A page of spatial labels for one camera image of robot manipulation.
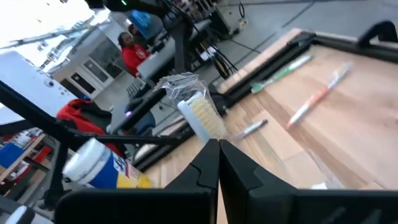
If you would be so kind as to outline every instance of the wooden workbench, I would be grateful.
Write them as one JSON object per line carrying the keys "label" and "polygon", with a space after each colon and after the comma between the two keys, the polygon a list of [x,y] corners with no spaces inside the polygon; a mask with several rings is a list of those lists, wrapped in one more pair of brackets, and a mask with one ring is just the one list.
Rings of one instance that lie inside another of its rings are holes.
{"label": "wooden workbench", "polygon": [[[294,29],[226,80],[225,92],[264,63],[301,30]],[[268,119],[268,125],[234,142],[268,171],[298,188],[323,182],[329,188],[398,189],[398,65],[321,46],[314,59],[230,109],[225,123],[230,135]],[[348,76],[293,128],[290,117],[327,85],[333,72],[352,62]],[[203,144],[194,136],[146,171],[166,186],[198,154]],[[226,223],[219,194],[219,223]]]}

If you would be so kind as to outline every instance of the pen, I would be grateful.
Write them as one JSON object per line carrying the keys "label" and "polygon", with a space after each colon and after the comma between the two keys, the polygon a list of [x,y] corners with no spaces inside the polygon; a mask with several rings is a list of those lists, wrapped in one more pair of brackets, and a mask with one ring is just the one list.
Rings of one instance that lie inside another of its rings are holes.
{"label": "pen", "polygon": [[308,99],[304,103],[304,105],[300,109],[298,109],[298,111],[292,116],[289,123],[287,124],[287,128],[290,128],[293,124],[295,124],[315,103],[320,101],[332,88],[334,88],[346,76],[350,68],[351,64],[345,63],[338,70],[336,70],[334,72],[335,76],[328,84],[328,86],[324,87],[316,94],[313,94],[310,99]]}
{"label": "pen", "polygon": [[270,79],[268,79],[265,82],[258,82],[258,83],[253,83],[252,84],[252,88],[251,88],[251,92],[252,93],[259,93],[262,89],[264,89],[265,87],[277,82],[278,80],[280,80],[281,78],[285,77],[286,75],[290,74],[291,72],[293,72],[294,70],[298,69],[299,67],[301,67],[302,65],[304,65],[305,63],[311,61],[311,59],[313,58],[312,54],[307,54],[304,55],[303,57],[300,57],[299,59],[297,59],[296,61],[292,62],[288,67],[286,67],[285,69],[283,69],[282,71],[276,73],[274,76],[272,76]]}
{"label": "pen", "polygon": [[237,139],[245,138],[246,136],[248,136],[249,134],[258,130],[259,128],[263,127],[267,123],[268,123],[268,120],[264,119],[260,122],[257,122],[256,124],[252,124],[249,127],[247,127],[241,134],[237,135],[236,138]]}

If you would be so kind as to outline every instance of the person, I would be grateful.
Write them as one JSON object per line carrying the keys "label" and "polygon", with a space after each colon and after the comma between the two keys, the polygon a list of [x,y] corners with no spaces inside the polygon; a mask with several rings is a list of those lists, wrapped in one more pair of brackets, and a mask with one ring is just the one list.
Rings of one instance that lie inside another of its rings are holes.
{"label": "person", "polygon": [[139,77],[137,67],[150,56],[150,53],[136,44],[132,35],[127,32],[120,33],[118,42],[122,48],[124,63],[134,77]]}
{"label": "person", "polygon": [[147,48],[147,40],[144,37],[143,34],[141,34],[141,32],[137,29],[137,27],[134,24],[129,25],[128,27],[128,31],[129,33],[132,35],[132,38],[134,39],[134,42],[136,44],[141,45],[141,47],[143,48]]}

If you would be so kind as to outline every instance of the window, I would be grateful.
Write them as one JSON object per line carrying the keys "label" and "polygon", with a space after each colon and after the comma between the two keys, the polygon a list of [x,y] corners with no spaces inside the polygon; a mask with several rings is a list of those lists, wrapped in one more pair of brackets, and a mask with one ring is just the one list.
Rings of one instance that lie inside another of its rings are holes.
{"label": "window", "polygon": [[83,89],[85,89],[88,93],[93,93],[95,88],[90,85],[84,78],[82,78],[79,74],[75,73],[71,76],[73,81],[79,84]]}
{"label": "window", "polygon": [[72,94],[74,94],[77,98],[83,99],[86,95],[82,93],[77,87],[75,87],[72,83],[68,80],[64,79],[60,82],[60,84],[69,90]]}
{"label": "window", "polygon": [[90,53],[90,57],[113,78],[127,70],[120,49],[108,38]]}
{"label": "window", "polygon": [[84,63],[84,66],[92,72],[101,82],[105,82],[108,79],[108,76],[91,60],[88,60]]}

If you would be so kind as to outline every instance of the white container lid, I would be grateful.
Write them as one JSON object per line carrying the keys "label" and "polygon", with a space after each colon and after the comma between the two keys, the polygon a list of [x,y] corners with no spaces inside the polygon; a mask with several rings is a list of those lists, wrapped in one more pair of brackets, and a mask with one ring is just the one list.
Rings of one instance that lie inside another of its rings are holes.
{"label": "white container lid", "polygon": [[93,166],[101,159],[104,151],[109,151],[109,149],[95,138],[91,138],[66,163],[62,173],[72,181],[79,181],[89,170],[93,172]]}

